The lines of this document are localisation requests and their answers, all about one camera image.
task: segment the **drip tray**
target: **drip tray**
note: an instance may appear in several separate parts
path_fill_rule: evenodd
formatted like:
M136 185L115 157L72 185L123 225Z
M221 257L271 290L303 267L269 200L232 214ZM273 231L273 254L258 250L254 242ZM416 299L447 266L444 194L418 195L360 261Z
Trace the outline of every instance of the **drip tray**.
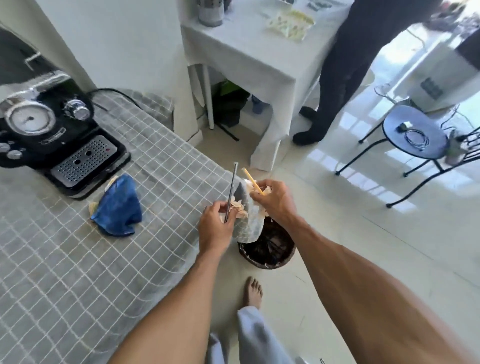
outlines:
M71 188L114 155L116 151L117 147L106 137L97 135L77 152L53 167L50 173L65 187Z

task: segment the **foot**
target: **foot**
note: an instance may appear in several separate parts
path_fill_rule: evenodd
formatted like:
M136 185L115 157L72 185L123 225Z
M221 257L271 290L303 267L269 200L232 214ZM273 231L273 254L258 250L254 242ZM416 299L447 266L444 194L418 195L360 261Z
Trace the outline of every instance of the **foot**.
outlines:
M263 296L264 292L260 283L253 277L248 277L243 294L243 307L253 306L260 310Z
M316 122L318 120L317 110L309 108L308 106L302 106L300 109L300 115L304 118L307 118L311 122Z
M320 142L327 135L330 124L324 125L320 122L314 123L306 132L296 133L293 142L298 146L307 146Z

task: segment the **hand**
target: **hand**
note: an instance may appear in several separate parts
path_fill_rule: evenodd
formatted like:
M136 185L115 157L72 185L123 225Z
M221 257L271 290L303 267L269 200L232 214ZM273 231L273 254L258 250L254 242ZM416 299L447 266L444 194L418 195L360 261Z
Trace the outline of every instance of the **hand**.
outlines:
M250 197L265 207L268 215L286 229L286 225L288 225L292 217L297 214L297 208L295 202L293 202L290 189L281 181L263 180L257 184L262 190L264 190L266 186L270 186L272 193L262 195L254 190L250 194Z
M226 201L215 201L207 206L198 223L200 254L212 253L220 258L232 239L233 224L237 218L237 208L230 210L227 223L220 220L220 212L227 209Z

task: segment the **white tablecloth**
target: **white tablecloth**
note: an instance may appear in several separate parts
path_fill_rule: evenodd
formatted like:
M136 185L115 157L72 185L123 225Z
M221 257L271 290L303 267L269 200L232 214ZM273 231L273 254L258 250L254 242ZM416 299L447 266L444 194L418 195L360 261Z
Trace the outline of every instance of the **white tablecloth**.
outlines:
M344 0L349 5L352 0ZM349 5L314 12L298 0L294 8L315 18L302 42L268 30L269 17L288 5L278 0L233 0L216 28L191 19L182 25L187 61L206 64L273 107L270 125L252 154L251 166L271 170L280 141L289 134L308 91L320 75L322 62Z

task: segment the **black espresso machine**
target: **black espresso machine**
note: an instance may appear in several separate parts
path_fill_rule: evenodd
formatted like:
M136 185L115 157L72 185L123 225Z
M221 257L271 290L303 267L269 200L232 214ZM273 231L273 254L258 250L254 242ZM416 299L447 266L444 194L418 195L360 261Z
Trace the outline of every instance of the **black espresso machine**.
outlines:
M84 198L130 153L98 126L91 100L67 73L12 36L0 31L0 64L11 66L0 71L0 167L28 166L65 195Z

